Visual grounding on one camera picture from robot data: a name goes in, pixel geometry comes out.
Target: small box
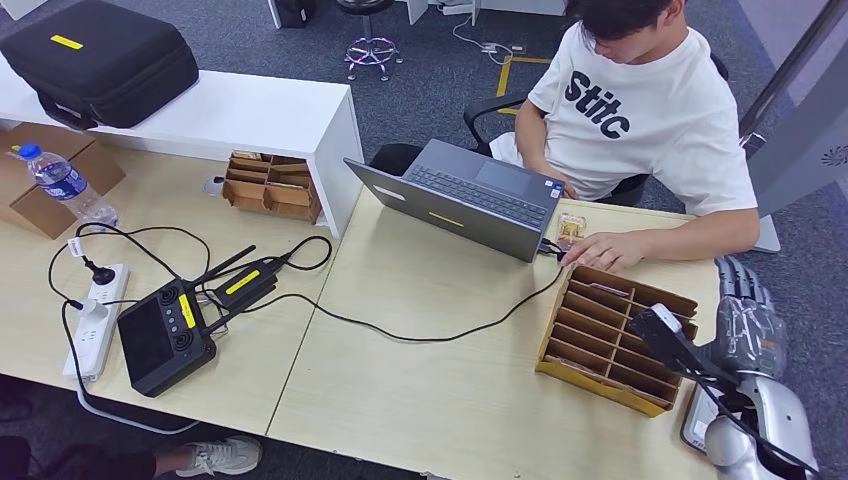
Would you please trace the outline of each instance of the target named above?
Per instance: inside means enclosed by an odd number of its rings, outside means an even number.
[[[321,202],[306,160],[235,152],[221,194],[241,210],[300,218],[315,223]]]
[[[686,338],[697,303],[589,267],[575,267],[557,297],[536,371],[655,417],[674,408],[681,376],[657,360],[628,328],[633,316],[662,303]]]
[[[35,184],[26,163],[7,155],[14,145],[35,143],[68,159],[97,193],[105,195],[124,178],[94,138],[64,128],[23,123],[0,132],[0,220],[58,238],[77,219]]]

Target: stool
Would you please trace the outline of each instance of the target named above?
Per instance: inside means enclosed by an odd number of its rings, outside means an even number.
[[[350,15],[362,17],[362,25],[365,27],[365,36],[353,42],[345,53],[345,62],[350,62],[348,67],[348,80],[355,80],[353,69],[357,65],[379,65],[383,76],[382,81],[388,81],[385,63],[394,59],[395,63],[403,63],[403,58],[394,42],[387,38],[374,38],[371,34],[371,15],[382,12],[392,6],[394,0],[336,0],[339,8]]]

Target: man's hand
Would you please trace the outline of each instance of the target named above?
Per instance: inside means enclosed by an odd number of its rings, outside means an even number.
[[[531,168],[531,170],[541,173],[542,175],[547,175],[551,178],[555,178],[562,182],[563,190],[562,193],[566,198],[577,199],[577,190],[574,189],[574,186],[568,180],[568,177],[565,176],[562,172],[552,167],[547,160],[544,161],[543,165],[540,165],[538,168]]]
[[[578,265],[618,273],[648,256],[643,232],[596,233],[575,243],[562,259],[563,266]]]

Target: white t-shirt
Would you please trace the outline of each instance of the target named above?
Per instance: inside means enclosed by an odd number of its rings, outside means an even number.
[[[659,60],[624,65],[596,54],[577,24],[529,100],[549,112],[545,156],[580,199],[649,173],[695,215],[757,206],[736,101],[695,30]],[[514,133],[491,147],[496,159],[523,165]]]

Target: white sneaker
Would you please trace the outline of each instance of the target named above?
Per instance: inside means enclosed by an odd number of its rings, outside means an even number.
[[[223,442],[189,443],[194,450],[194,468],[177,470],[178,477],[193,477],[203,473],[215,475],[241,475],[257,465],[262,457],[262,446],[258,441],[238,435]]]

